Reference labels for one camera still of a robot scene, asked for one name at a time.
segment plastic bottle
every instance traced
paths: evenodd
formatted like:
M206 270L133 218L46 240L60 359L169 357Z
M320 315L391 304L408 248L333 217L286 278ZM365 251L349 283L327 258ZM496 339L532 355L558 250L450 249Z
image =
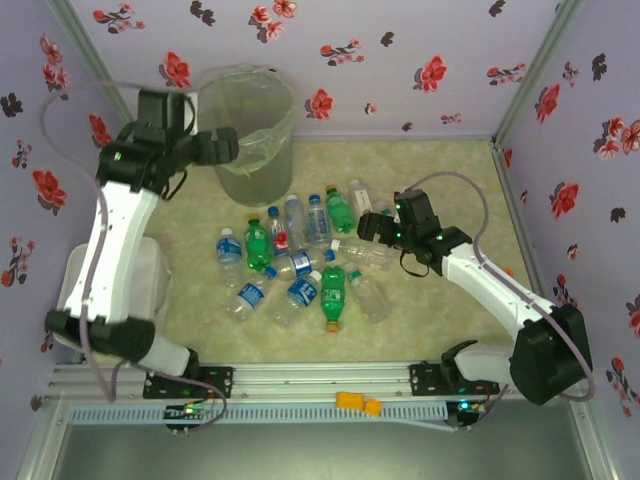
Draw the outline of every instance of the plastic bottle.
M373 280L363 276L355 263L347 263L344 271L353 289L353 296L369 320L377 323L389 315L391 305Z
M357 225L351 207L335 185L327 185L327 210L336 231L349 233Z
M287 290L287 294L275 305L276 323L281 327L291 325L316 298L321 280L322 274L317 270L297 278Z
M325 262L335 259L336 254L333 250L323 252L317 248L310 248L295 255L276 258L272 267L278 272L280 280L294 280L296 277L310 274L312 270L322 270Z
M331 227L327 209L322 205L320 195L309 197L309 242L313 246L329 248Z
M308 246L307 237L307 217L304 214L304 207L297 195L287 196L284 204L284 215L289 231L289 249L291 252L304 250Z
M373 203L373 195L364 183L357 178L349 182L349 204L356 219L366 212L372 212Z
M344 270L326 267L322 272L322 313L327 319L327 332L340 330L338 320L344 309Z
M280 210L278 210L278 207L269 207L267 212L269 214L267 231L269 232L273 256L289 255L289 234L284 222L280 219Z
M260 225L258 215L249 215L249 227L244 232L244 243L247 247L247 265L261 272L271 265L271 243L267 229Z
M273 285L273 279L276 275L276 271L271 267L265 268L263 274L254 275L233 298L227 307L227 312L239 322L247 320L249 315L251 315L256 308L258 308L262 300L264 300L264 297Z
M233 236L233 230L223 228L216 244L219 275L227 287L237 287L242 282L242 248Z
M381 243L368 242L360 238L335 239L331 242L331 250L336 256L359 265L388 270L396 260L396 250Z

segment trash can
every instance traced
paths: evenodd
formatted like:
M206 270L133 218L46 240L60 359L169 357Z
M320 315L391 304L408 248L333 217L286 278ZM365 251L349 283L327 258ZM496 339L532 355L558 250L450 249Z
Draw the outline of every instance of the trash can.
M220 69L200 82L198 129L231 126L238 132L238 157L214 167L229 197L262 206L287 193L293 180L296 113L292 89L267 68Z

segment white bottle cap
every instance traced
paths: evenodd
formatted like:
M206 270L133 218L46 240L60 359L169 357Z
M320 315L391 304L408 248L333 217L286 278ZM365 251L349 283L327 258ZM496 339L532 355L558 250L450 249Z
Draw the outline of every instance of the white bottle cap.
M309 276L310 276L311 278L313 278L313 279L314 279L316 282L318 282L318 283L320 283L320 282L322 281L322 274L321 274L319 271L317 271L317 270L313 270L313 271L309 274Z

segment green soda bottle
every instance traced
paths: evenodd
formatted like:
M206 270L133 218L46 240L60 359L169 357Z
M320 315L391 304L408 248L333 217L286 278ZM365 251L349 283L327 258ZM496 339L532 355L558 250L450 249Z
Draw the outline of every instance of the green soda bottle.
M344 270L326 267L322 273L322 312L327 319L327 332L340 330L338 320L344 308Z
M356 217L353 215L351 207L335 185L327 185L327 209L336 231L349 233L356 226Z
M267 229L260 225L257 214L249 215L249 228L244 232L244 244L247 247L249 268L261 272L271 266L271 243Z

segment floral wallpaper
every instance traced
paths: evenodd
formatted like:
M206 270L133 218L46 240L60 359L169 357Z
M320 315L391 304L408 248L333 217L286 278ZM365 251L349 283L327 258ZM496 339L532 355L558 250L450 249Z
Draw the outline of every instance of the floral wallpaper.
M216 67L267 66L296 93L294 134L400 138L494 134L558 6L558 0L69 3L113 78L185 88ZM543 95L542 119L554 108L555 92ZM135 96L125 100L135 111Z
M72 358L44 327L69 252L87 240L90 190L47 145L42 101L89 80L46 3L5 0L0 16L0 478L16 478L56 363ZM101 94L71 91L54 102L47 126L75 157L97 168L95 142L118 123Z
M585 316L620 478L640 478L640 31L621 1L586 2L574 25L504 156L550 298Z

